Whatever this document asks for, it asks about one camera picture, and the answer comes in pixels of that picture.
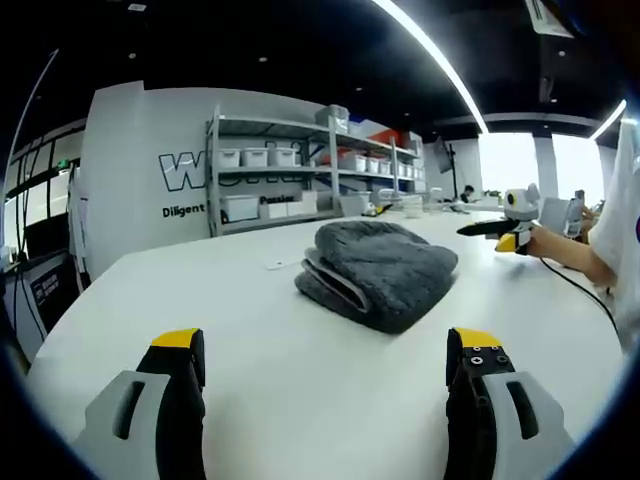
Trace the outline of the person's right hand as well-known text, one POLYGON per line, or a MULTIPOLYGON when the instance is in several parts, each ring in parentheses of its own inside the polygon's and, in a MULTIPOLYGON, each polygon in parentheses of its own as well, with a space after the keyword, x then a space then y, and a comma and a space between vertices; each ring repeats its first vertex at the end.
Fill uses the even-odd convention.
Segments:
POLYGON ((527 254, 536 258, 552 258, 556 234, 545 227, 534 225, 530 231, 527 254))

